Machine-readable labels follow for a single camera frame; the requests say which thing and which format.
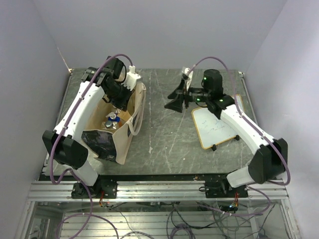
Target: gray wall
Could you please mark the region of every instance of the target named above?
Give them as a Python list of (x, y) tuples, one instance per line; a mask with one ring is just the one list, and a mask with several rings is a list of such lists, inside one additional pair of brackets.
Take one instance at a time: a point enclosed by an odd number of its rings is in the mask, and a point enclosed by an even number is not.
[(241, 71), (286, 1), (34, 0), (70, 68), (126, 53), (139, 68), (181, 68), (214, 55)]
[(289, 144), (288, 186), (303, 238), (318, 238), (319, 2), (288, 0), (246, 79), (259, 124)]
[(68, 75), (31, 0), (0, 7), (0, 238), (13, 238), (45, 157)]

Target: bag handle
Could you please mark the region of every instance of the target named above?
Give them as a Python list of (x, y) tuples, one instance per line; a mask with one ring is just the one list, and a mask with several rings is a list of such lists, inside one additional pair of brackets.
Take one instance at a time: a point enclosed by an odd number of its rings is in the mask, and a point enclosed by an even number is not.
[(143, 121), (143, 114), (144, 114), (144, 106), (145, 106), (145, 101), (146, 101), (146, 94), (145, 94), (145, 91), (146, 91), (146, 87), (145, 85), (143, 84), (143, 89), (142, 89), (142, 97), (143, 97), (143, 103), (142, 103), (142, 108), (141, 108), (141, 105), (140, 105), (140, 112), (138, 113), (138, 117), (137, 117), (137, 120), (138, 120), (138, 125), (136, 126), (136, 129), (134, 129), (134, 126), (133, 126), (133, 117), (131, 117), (127, 123), (129, 125), (129, 128), (130, 128), (130, 131), (131, 131), (131, 134), (132, 135), (137, 135), (139, 132), (140, 132), (140, 129), (141, 129), (141, 126), (142, 126), (142, 121)]

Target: robotic arm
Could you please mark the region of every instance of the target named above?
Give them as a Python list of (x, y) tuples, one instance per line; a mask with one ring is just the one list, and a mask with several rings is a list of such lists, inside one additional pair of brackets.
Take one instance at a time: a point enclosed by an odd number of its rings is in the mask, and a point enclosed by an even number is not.
[[(54, 128), (54, 131), (46, 130), (42, 136), (46, 149), (51, 153), (53, 144), (59, 134), (64, 131), (55, 149), (54, 159), (58, 163), (64, 164), (67, 168), (72, 168), (76, 176), (87, 186), (94, 186), (98, 174), (87, 161), (88, 149), (80, 143), (82, 131), (85, 129), (93, 109), (101, 99), (104, 99), (107, 103), (112, 103), (118, 109), (127, 110), (130, 96), (134, 92), (137, 80), (141, 79), (141, 76), (135, 73), (134, 66), (130, 66), (124, 81), (118, 82), (116, 80), (120, 77), (123, 67), (125, 66), (119, 59), (110, 60), (95, 79), (93, 85), (88, 89), (85, 97), (82, 97), (83, 92), (87, 89), (97, 71), (97, 68), (88, 68), (82, 77), (77, 96), (64, 118)], [(74, 112), (74, 107), (77, 104), (79, 104), (78, 109)], [(73, 115), (71, 121), (68, 127), (65, 127), (64, 125), (70, 115)]]
[(237, 110), (234, 99), (223, 93), (222, 76), (217, 70), (206, 70), (202, 79), (202, 88), (190, 87), (192, 72), (188, 76), (189, 68), (182, 70), (180, 85), (168, 98), (172, 101), (165, 105), (166, 109), (182, 112), (183, 103), (188, 108), (189, 102), (205, 102), (208, 110), (218, 119), (232, 127), (238, 135), (247, 143), (254, 154), (248, 166), (235, 170), (227, 175), (228, 183), (236, 188), (249, 183), (264, 183), (273, 179), (285, 168), (268, 142), (261, 137), (252, 125), (263, 133), (287, 162), (288, 145), (284, 139), (274, 139), (271, 135), (260, 129), (243, 111)]

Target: marble surface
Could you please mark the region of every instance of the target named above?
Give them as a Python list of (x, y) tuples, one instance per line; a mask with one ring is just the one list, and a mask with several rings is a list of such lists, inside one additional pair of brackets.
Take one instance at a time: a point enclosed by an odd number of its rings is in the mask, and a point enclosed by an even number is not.
[[(195, 70), (193, 87), (200, 87), (204, 70)], [(62, 118), (78, 92), (84, 69), (74, 69), (62, 106)], [(214, 152), (200, 146), (191, 111), (198, 106), (190, 104), (183, 113), (164, 109), (167, 96), (180, 83), (180, 69), (140, 69), (147, 88), (144, 119), (140, 133), (134, 136), (124, 165), (89, 158), (93, 168), (101, 175), (117, 174), (176, 174), (225, 173), (244, 166), (252, 153), (243, 140), (230, 140), (217, 146)], [(225, 71), (224, 92), (233, 95), (231, 82)], [(237, 93), (241, 95), (246, 114), (253, 119), (247, 94), (237, 71), (232, 71)], [(64, 166), (54, 162), (54, 175), (60, 175)]]

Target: small whiteboard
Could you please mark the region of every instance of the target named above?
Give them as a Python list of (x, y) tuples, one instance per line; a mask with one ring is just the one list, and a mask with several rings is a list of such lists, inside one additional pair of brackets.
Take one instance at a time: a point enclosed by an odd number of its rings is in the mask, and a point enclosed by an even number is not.
[[(236, 95), (239, 107), (245, 111), (240, 95)], [(219, 120), (207, 108), (192, 111), (193, 120), (203, 149), (211, 148), (236, 137), (237, 133), (229, 125)]]

